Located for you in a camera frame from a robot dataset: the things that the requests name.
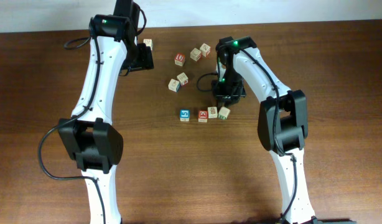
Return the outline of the red E wooden block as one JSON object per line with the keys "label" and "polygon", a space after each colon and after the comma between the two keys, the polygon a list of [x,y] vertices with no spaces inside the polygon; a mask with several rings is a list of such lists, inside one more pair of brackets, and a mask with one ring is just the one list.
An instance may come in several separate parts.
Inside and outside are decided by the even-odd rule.
{"label": "red E wooden block", "polygon": [[198,122],[206,123],[208,121],[208,111],[207,110],[199,110],[198,111]]}

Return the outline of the blue 5 wooden block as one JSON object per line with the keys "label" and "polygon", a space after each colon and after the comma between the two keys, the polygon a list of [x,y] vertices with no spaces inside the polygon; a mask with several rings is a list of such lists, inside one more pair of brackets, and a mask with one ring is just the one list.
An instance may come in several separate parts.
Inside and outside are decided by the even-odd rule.
{"label": "blue 5 wooden block", "polygon": [[180,120],[181,122],[190,121],[190,110],[180,110]]}

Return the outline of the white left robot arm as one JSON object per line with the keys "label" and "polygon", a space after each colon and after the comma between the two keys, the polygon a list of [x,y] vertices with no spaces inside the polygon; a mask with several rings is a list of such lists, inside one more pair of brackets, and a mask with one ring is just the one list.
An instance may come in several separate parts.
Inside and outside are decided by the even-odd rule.
{"label": "white left robot arm", "polygon": [[89,23],[90,60],[77,105],[69,119],[60,119],[58,134],[69,158],[85,180],[91,223],[122,223],[116,198],[116,167],[123,154],[123,137],[112,126],[118,78],[154,67],[152,50],[137,41],[144,12],[132,0],[117,0],[112,15]]}

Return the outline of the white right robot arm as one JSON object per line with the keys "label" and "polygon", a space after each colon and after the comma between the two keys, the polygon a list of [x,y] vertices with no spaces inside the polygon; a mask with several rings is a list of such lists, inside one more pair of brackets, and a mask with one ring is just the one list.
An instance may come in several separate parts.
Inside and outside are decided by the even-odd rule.
{"label": "white right robot arm", "polygon": [[215,47],[218,79],[212,82],[217,103],[229,107],[246,95],[248,85],[259,101],[258,137],[276,166],[282,208],[280,223],[317,223],[304,173],[308,136],[307,99],[292,91],[263,60],[250,37],[225,37]]}

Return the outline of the wooden pineapple block yellow side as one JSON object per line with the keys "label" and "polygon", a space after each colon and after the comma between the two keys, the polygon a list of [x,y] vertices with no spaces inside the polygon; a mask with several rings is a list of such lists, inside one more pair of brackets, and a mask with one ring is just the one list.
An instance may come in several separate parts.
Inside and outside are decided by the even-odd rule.
{"label": "wooden pineapple block yellow side", "polygon": [[218,111],[216,106],[208,107],[208,118],[209,119],[216,119],[218,118]]}

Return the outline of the wooden 5 block red side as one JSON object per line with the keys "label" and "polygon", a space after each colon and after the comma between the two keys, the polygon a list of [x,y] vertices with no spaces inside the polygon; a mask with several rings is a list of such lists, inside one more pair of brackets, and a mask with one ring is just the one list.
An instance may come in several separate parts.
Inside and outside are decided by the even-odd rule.
{"label": "wooden 5 block red side", "polygon": [[225,106],[222,106],[218,112],[218,119],[228,119],[231,110]]}

